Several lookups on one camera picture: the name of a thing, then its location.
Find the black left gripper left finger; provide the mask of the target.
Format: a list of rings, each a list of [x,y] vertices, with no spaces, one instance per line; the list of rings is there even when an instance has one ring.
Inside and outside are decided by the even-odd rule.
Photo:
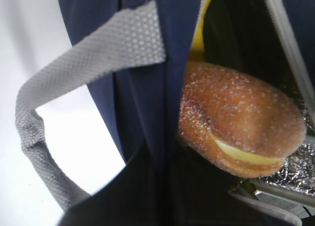
[[[103,189],[68,209],[61,226],[158,226],[159,182],[143,144]]]

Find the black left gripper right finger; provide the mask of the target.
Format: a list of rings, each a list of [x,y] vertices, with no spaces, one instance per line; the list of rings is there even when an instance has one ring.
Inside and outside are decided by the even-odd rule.
[[[170,160],[174,226],[293,226],[295,215],[272,204],[228,192],[236,179],[189,147]]]

